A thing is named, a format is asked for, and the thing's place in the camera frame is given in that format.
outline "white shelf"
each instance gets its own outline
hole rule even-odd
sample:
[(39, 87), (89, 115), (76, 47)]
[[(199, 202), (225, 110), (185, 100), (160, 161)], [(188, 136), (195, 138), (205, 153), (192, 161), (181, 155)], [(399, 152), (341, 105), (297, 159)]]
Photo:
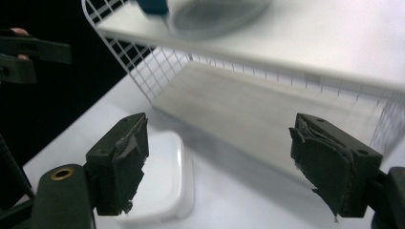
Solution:
[(172, 36), (127, 3), (96, 29), (107, 37), (207, 54), (252, 67), (342, 78), (405, 92), (403, 1), (274, 0), (248, 27), (198, 41)]
[(325, 118), (370, 144), (383, 106), (355, 97), (283, 86), (241, 73), (189, 63), (152, 102), (152, 106), (270, 168), (303, 182), (289, 154), (297, 113)]

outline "white wire basket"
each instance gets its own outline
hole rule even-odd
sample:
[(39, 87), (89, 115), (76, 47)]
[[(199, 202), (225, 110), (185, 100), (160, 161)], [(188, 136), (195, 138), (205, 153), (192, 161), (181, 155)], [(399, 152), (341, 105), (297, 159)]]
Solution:
[[(387, 86), (388, 84), (383, 80), (368, 82), (339, 75), (339, 73), (334, 75), (327, 73), (323, 75), (322, 72), (309, 73), (305, 68), (301, 71), (300, 68), (256, 63), (248, 57), (233, 58), (206, 51), (204, 48), (199, 49), (198, 45), (182, 45), (177, 40), (160, 42), (154, 37), (139, 37), (130, 32), (124, 34), (120, 29), (115, 30), (112, 27), (106, 29), (104, 24), (115, 21), (117, 25), (128, 26), (131, 20), (128, 19), (129, 22), (127, 22), (122, 18), (131, 18), (133, 3), (127, 0), (82, 0), (82, 6), (89, 23), (152, 104), (167, 87), (170, 87), (186, 66), (197, 62), (236, 73), (238, 76), (266, 80), (273, 85), (271, 86), (273, 88), (287, 87), (297, 92), (312, 92), (321, 97), (334, 97), (336, 101), (339, 99), (350, 101), (352, 110), (366, 106), (372, 110), (370, 113), (377, 116), (377, 121), (362, 122), (361, 125), (369, 128), (362, 130), (367, 130), (369, 133), (366, 134), (371, 136), (370, 141), (365, 143), (385, 156), (395, 148), (405, 133), (405, 90), (400, 85), (396, 88)], [(116, 16), (119, 13), (126, 14), (118, 19)], [(160, 19), (145, 18), (145, 20), (160, 21), (164, 26)], [(137, 23), (129, 26), (135, 28)], [(328, 112), (325, 110), (324, 113), (318, 114), (328, 119)]]

